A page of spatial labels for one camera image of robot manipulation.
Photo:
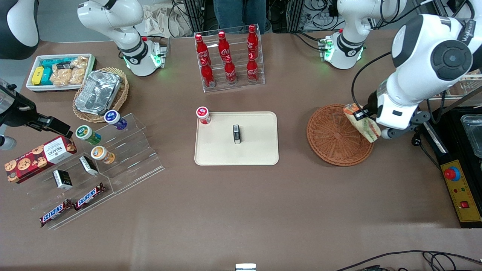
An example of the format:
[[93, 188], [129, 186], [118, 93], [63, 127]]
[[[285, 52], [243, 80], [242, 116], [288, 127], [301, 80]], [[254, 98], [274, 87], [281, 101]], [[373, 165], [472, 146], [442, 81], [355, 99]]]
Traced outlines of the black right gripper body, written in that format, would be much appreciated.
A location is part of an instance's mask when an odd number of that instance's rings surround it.
[[36, 128], [37, 108], [34, 102], [19, 94], [16, 85], [1, 85], [0, 124], [9, 127]]

